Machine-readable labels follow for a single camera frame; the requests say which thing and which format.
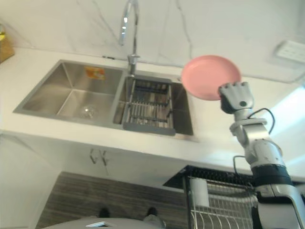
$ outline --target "stainless steel sink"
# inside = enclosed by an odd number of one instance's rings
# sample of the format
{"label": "stainless steel sink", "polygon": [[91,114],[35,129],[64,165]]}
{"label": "stainless steel sink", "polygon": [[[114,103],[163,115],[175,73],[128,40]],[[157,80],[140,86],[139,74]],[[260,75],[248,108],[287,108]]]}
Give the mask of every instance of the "stainless steel sink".
{"label": "stainless steel sink", "polygon": [[[102,68],[103,76],[99,76],[98,79],[93,78],[87,71],[88,67]],[[131,96],[133,82],[133,78],[127,75],[126,69],[60,61],[14,112],[124,129],[122,119],[126,115],[125,107]],[[169,81],[156,77],[150,79],[156,83],[161,82],[161,85]],[[180,83],[171,83],[170,88],[167,97],[171,99],[171,112],[167,128],[174,130],[173,135],[178,134],[175,135],[176,138],[191,140],[189,136],[193,135],[193,129],[186,91]],[[163,131],[153,133],[165,134],[167,130],[164,128]]]}
{"label": "stainless steel sink", "polygon": [[86,67],[91,66],[58,63],[15,112],[95,125],[111,124],[111,110],[123,70],[102,67],[104,77],[94,79]]}
{"label": "stainless steel sink", "polygon": [[[136,77],[144,78],[146,76],[137,75]],[[124,85],[122,87],[113,118],[113,122],[115,124],[122,125],[126,120],[126,116],[127,116],[126,110],[128,109],[126,108],[126,106],[128,106],[130,102],[132,83],[133,83],[132,79],[133,78],[131,77],[125,78]],[[170,93],[171,94],[169,97],[171,98],[172,101],[173,129],[175,130],[175,133],[182,135],[193,135],[193,128],[192,128],[191,116],[187,101],[186,90],[183,88],[181,83],[171,83]],[[144,106],[146,106],[146,104],[151,106],[152,103],[151,102],[144,103]]]}

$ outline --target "wall outlet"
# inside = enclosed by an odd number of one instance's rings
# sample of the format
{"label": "wall outlet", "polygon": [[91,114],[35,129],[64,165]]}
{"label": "wall outlet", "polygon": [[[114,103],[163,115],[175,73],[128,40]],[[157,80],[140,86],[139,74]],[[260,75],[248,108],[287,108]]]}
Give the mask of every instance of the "wall outlet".
{"label": "wall outlet", "polygon": [[284,41],[278,46],[275,54],[282,58],[305,63],[305,44]]}

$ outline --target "wire dish rack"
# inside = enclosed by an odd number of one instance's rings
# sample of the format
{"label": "wire dish rack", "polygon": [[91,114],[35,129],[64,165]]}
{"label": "wire dish rack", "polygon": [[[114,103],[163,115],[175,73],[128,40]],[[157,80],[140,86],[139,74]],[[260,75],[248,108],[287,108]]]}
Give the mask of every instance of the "wire dish rack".
{"label": "wire dish rack", "polygon": [[251,209],[257,203],[253,187],[208,179],[206,182],[209,207],[196,204],[194,191],[190,191],[191,228],[252,229]]}
{"label": "wire dish rack", "polygon": [[[208,207],[196,199],[193,179],[206,181]],[[184,188],[189,229],[253,228],[251,211],[257,198],[252,176],[187,166],[164,185]]]}
{"label": "wire dish rack", "polygon": [[139,132],[175,135],[171,81],[134,78],[123,128]]}

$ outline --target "shoe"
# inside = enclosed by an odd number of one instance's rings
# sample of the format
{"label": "shoe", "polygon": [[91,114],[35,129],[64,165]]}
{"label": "shoe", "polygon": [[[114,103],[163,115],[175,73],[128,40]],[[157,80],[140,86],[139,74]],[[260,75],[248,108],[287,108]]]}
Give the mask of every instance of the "shoe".
{"label": "shoe", "polygon": [[148,209],[148,212],[147,212],[146,216],[149,216],[149,215],[158,216],[158,211],[157,211],[157,209],[154,208],[154,207],[151,207],[150,209]]}
{"label": "shoe", "polygon": [[100,210],[99,218],[110,218],[110,212],[108,208],[102,208]]}

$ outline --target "orange sticker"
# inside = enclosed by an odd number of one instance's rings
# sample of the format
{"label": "orange sticker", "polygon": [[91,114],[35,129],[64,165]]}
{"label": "orange sticker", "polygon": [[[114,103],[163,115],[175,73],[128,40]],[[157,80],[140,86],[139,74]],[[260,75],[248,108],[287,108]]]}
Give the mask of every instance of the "orange sticker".
{"label": "orange sticker", "polygon": [[85,66],[87,76],[91,79],[104,80],[105,70],[103,68]]}

